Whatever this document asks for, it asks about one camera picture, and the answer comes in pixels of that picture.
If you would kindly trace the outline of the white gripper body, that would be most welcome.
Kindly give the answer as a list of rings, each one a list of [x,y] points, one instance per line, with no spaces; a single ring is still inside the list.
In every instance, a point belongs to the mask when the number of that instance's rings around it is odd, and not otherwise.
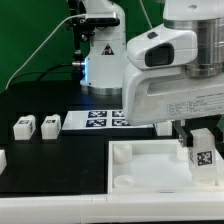
[[[129,64],[122,104],[132,126],[224,114],[224,74],[195,79],[181,67],[140,70]]]

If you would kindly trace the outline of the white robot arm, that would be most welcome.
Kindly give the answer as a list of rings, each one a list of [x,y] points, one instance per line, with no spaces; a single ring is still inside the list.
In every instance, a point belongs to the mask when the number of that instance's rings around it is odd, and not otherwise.
[[[224,0],[166,0],[163,23],[127,44],[132,125],[224,114]]]

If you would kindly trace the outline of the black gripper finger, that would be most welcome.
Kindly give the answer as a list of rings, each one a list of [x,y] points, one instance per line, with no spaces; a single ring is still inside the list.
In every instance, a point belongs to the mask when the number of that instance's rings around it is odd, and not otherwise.
[[[179,135],[180,143],[183,147],[193,146],[193,135],[190,132],[190,128],[185,120],[173,121],[172,125],[175,131]]]
[[[215,136],[215,141],[222,143],[224,141],[224,116],[214,116],[213,121],[212,133]]]

